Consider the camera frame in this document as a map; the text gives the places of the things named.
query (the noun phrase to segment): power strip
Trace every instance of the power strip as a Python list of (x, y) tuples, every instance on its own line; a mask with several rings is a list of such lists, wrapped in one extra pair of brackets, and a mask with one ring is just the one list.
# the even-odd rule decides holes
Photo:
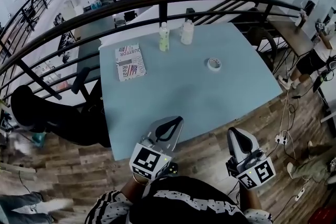
[(299, 194), (295, 197), (295, 201), (298, 201), (298, 200), (301, 198), (301, 196), (305, 193), (304, 190), (305, 190), (305, 189), (302, 188), (302, 190), (299, 192)]
[(276, 135), (275, 142), (279, 143), (281, 145), (285, 145), (288, 142), (288, 139), (285, 136), (282, 136), (280, 134)]

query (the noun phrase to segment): bracelet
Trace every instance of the bracelet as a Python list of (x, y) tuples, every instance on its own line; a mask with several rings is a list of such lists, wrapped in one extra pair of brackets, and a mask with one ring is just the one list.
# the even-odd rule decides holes
[(148, 186), (148, 182), (147, 182), (146, 184), (141, 183), (141, 182), (139, 182), (139, 181), (135, 178), (134, 173), (133, 173), (132, 175), (133, 175), (133, 179), (134, 179), (135, 182), (137, 182), (138, 184), (140, 184), (140, 185), (142, 185), (142, 186)]

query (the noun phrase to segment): american flag print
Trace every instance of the american flag print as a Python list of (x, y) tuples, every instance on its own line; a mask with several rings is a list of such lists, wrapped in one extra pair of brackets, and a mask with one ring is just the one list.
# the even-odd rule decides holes
[(138, 69), (138, 66), (136, 66), (136, 65), (128, 65), (127, 72), (124, 73), (124, 77), (136, 74), (137, 69)]
[(138, 66), (132, 65), (131, 66), (131, 72), (130, 72), (130, 76), (134, 75), (137, 72)]
[(125, 46), (119, 49), (119, 52), (127, 52), (127, 50), (130, 50), (131, 48), (129, 48), (130, 46)]

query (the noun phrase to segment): book cover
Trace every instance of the book cover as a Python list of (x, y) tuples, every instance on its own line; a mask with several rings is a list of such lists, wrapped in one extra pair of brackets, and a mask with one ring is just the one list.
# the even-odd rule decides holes
[(133, 79), (146, 74), (139, 44), (128, 45), (115, 50), (120, 81)]

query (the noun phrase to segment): shorts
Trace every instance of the shorts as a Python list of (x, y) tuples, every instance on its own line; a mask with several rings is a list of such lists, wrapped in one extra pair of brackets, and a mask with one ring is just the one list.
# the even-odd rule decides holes
[(297, 63), (296, 67), (301, 74), (311, 75), (325, 65), (326, 63), (322, 61), (316, 51), (312, 50)]

